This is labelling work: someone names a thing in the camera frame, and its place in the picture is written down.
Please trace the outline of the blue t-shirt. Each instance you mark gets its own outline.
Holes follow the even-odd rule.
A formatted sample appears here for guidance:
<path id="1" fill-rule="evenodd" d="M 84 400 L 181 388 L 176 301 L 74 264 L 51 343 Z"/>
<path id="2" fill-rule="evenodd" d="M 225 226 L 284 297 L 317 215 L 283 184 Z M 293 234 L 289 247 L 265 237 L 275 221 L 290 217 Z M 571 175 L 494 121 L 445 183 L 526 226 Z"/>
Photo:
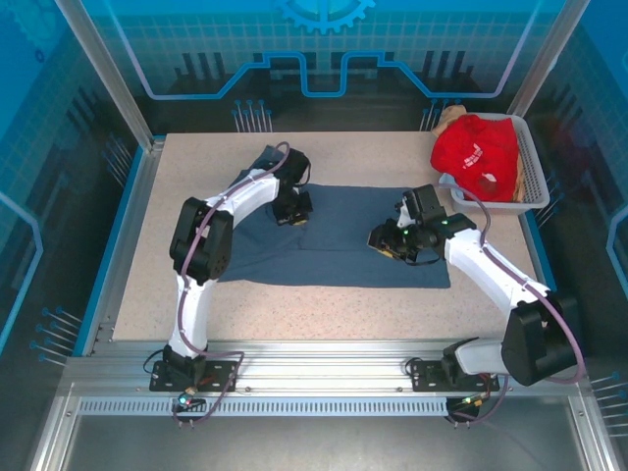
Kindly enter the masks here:
<path id="1" fill-rule="evenodd" d="M 310 183 L 313 204 L 300 226 L 278 225 L 267 203 L 236 227 L 221 283 L 341 288 L 450 287 L 446 262 L 409 266 L 367 245 L 371 230 L 394 218 L 403 187 Z"/>

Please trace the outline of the grey plastic mesh basket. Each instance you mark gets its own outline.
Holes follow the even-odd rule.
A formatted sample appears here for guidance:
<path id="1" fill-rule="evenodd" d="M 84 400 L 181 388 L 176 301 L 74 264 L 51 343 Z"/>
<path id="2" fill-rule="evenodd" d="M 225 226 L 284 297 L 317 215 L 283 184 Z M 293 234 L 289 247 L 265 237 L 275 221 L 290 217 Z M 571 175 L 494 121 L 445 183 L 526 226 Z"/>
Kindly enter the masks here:
<path id="1" fill-rule="evenodd" d="M 451 196 L 457 210 L 475 206 L 466 191 L 494 213 L 519 215 L 548 206 L 548 185 L 522 118 L 449 106 L 432 134 L 430 163 L 443 183 L 455 186 Z"/>

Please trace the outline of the aluminium table side rail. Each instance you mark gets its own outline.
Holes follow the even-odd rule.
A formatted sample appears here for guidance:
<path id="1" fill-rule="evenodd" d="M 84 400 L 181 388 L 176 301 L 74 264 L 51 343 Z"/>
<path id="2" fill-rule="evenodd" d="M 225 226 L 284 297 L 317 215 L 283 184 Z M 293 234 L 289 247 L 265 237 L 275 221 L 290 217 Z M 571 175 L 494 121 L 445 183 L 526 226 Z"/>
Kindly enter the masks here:
<path id="1" fill-rule="evenodd" d="M 88 331 L 81 350 L 84 356 L 93 355 L 100 342 L 113 340 L 165 140 L 164 136 L 157 137 L 154 148 L 133 163 L 85 313 Z"/>

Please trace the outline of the aluminium frame post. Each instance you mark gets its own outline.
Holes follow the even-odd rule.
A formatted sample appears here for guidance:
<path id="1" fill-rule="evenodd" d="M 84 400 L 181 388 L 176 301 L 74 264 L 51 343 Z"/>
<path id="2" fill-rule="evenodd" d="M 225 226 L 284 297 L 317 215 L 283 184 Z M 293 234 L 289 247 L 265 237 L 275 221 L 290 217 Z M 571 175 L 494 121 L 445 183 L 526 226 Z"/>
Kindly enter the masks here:
<path id="1" fill-rule="evenodd" d="M 153 153 L 163 140 L 154 137 L 91 17 L 79 0 L 54 0 L 93 69 L 108 91 L 138 145 Z"/>
<path id="2" fill-rule="evenodd" d="M 507 114 L 524 118 L 582 19 L 591 0 L 565 0 Z"/>

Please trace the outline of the wide aluminium base rail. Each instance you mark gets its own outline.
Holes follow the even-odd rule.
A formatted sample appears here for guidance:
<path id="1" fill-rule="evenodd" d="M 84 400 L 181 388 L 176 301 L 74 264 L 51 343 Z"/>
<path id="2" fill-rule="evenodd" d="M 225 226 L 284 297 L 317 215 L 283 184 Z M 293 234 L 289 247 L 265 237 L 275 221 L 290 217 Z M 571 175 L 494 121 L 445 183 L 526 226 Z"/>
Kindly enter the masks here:
<path id="1" fill-rule="evenodd" d="M 212 341 L 211 353 L 244 354 L 235 395 L 243 397 L 410 396 L 404 370 L 412 357 L 441 358 L 448 340 Z M 109 341 L 66 363 L 59 395 L 149 396 L 142 368 L 159 348 L 149 341 Z"/>

